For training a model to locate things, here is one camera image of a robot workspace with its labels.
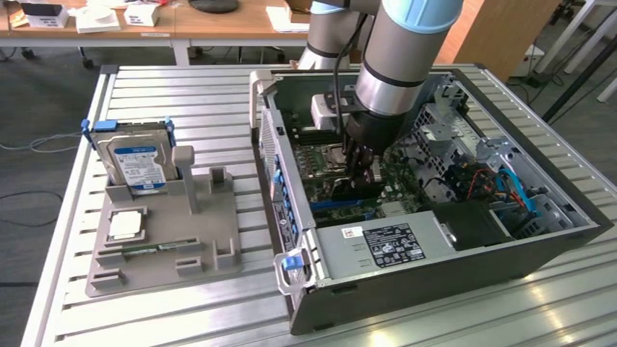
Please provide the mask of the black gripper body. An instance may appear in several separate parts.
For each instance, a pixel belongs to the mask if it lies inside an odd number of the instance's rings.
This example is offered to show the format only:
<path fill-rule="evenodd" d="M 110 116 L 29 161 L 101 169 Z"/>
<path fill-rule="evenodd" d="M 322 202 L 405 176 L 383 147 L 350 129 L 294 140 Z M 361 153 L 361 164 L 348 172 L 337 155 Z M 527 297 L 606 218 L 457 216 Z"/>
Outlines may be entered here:
<path fill-rule="evenodd" d="M 395 141 L 403 120 L 403 114 L 385 116 L 369 111 L 353 112 L 345 128 L 349 152 L 359 147 L 381 155 Z"/>

